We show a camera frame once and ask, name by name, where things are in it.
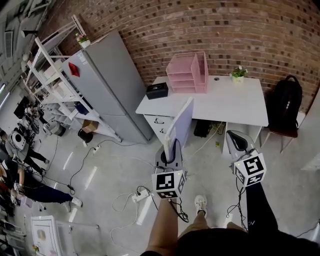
shoe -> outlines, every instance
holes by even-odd
[[[196,215],[198,215],[198,213],[200,211],[204,211],[204,217],[207,217],[207,198],[205,195],[197,195],[194,199],[194,205],[196,208]]]
[[[70,213],[70,212],[71,212],[70,201],[64,202],[64,203],[63,203],[63,206],[65,207],[67,213]]]
[[[72,198],[71,203],[75,204],[76,206],[82,207],[82,201],[79,198]]]

black trash bin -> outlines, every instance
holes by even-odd
[[[93,132],[88,132],[86,133],[84,130],[80,129],[78,131],[78,136],[85,142],[85,143],[89,143],[92,138],[94,137]]]

metal shelving unit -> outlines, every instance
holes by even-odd
[[[81,27],[77,17],[75,15],[72,16],[73,22],[61,27],[56,32],[54,32],[51,36],[47,37],[42,42],[37,37],[35,39],[35,43],[38,45],[37,54],[34,57],[33,62],[28,61],[27,65],[30,68],[30,71],[27,75],[27,78],[23,80],[23,83],[29,93],[34,96],[36,100],[38,100],[42,105],[45,105],[45,108],[51,112],[53,115],[53,119],[59,123],[64,124],[65,126],[69,126],[70,128],[82,125],[82,121],[84,119],[99,122],[98,129],[95,130],[95,133],[107,135],[114,137],[119,142],[122,140],[117,136],[115,131],[106,124],[100,117],[100,115],[94,110],[91,109],[88,104],[83,100],[83,97],[79,94],[76,88],[69,82],[69,80],[62,73],[61,65],[57,63],[62,63],[62,60],[68,58],[70,56],[64,55],[49,55],[48,52],[51,52],[54,48],[57,49],[57,46],[68,36],[74,29],[78,29],[81,34],[86,34],[83,28]],[[45,79],[45,76],[42,75],[37,69],[37,62],[45,61],[50,64],[50,69],[53,69],[53,74]],[[60,58],[61,61],[53,61],[53,58]],[[31,75],[34,75],[37,80],[40,82],[41,86],[37,88],[35,91],[32,91],[35,84],[32,84],[33,87],[28,86],[28,82],[31,78]],[[67,88],[73,96],[70,97],[59,97],[53,89],[53,86],[57,83],[57,81],[64,84],[65,88]],[[43,100],[40,100],[39,97],[40,92],[45,92],[46,96]],[[74,107],[74,102],[80,102],[87,110],[88,114],[84,115],[77,111]]]

pink file organizer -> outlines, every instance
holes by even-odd
[[[205,52],[175,54],[166,67],[174,93],[205,94],[208,65]]]

plant on shelf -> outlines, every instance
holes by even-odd
[[[82,48],[87,48],[91,42],[89,40],[89,37],[86,34],[75,34],[76,36],[76,40],[78,41],[78,43],[81,45]]]
[[[248,74],[248,70],[239,65],[233,70],[233,72],[230,75],[232,76],[232,81],[235,84],[243,84],[244,76],[246,74]]]

